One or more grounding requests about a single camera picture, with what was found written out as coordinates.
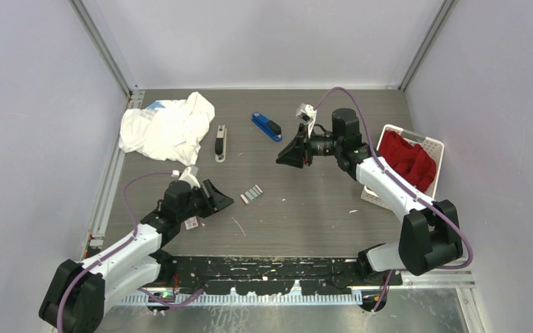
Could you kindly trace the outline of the staple box lid sleeve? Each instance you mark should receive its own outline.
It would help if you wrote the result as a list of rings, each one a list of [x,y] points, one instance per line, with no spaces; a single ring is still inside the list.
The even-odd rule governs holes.
[[[193,216],[193,217],[188,218],[187,220],[185,220],[184,221],[184,225],[185,225],[185,229],[186,230],[191,230],[193,228],[199,227],[199,222],[198,222],[197,217]]]

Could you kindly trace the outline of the blue black stapler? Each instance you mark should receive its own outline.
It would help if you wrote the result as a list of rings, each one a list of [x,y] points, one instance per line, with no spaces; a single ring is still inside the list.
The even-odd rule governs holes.
[[[274,121],[259,112],[254,112],[251,121],[275,142],[282,141],[281,127]]]

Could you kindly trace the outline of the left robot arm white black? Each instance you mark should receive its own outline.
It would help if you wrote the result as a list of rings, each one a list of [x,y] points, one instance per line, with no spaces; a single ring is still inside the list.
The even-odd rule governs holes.
[[[163,247],[186,220],[207,218],[233,203],[210,180],[201,185],[174,180],[123,239],[81,262],[68,259],[58,266],[39,318],[59,332],[95,332],[106,313],[138,288],[172,282],[176,264]]]

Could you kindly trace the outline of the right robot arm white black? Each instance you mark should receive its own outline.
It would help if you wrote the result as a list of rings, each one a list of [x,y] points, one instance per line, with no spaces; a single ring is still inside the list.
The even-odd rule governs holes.
[[[316,156],[333,156],[339,168],[368,187],[401,222],[400,238],[357,255],[358,278],[376,284],[385,271],[406,270],[420,276],[445,268],[464,254],[456,207],[436,202],[394,171],[387,161],[363,142],[356,112],[340,108],[332,113],[332,129],[315,134],[316,110],[302,104],[296,136],[279,152],[276,162],[302,169]]]

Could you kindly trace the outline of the box of staples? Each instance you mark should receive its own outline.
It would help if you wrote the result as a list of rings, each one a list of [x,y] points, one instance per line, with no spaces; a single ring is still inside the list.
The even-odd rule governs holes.
[[[240,198],[247,205],[250,202],[256,200],[263,193],[264,192],[262,191],[262,189],[258,185],[254,185],[249,190],[247,190],[244,193],[240,194]]]

